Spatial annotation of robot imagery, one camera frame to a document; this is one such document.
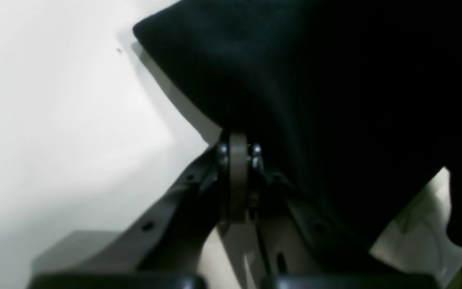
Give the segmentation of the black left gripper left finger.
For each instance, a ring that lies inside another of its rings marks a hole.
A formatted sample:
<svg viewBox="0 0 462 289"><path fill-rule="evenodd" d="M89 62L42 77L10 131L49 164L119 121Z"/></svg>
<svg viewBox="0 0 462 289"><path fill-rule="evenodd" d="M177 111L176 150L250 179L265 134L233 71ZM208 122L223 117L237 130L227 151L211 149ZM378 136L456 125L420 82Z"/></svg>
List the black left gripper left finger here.
<svg viewBox="0 0 462 289"><path fill-rule="evenodd" d="M205 289L196 268L218 224L244 221L247 139L223 133L108 247L79 265L33 278L31 289Z"/></svg>

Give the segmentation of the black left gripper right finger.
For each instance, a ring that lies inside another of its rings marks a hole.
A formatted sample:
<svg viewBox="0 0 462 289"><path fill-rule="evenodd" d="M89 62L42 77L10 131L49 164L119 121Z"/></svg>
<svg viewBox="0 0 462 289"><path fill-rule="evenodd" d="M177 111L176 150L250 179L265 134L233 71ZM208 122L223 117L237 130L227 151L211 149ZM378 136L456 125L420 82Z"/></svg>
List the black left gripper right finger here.
<svg viewBox="0 0 462 289"><path fill-rule="evenodd" d="M312 207L258 143L249 179L259 184L256 231L267 271L262 289L436 289L433 277L406 274L372 257Z"/></svg>

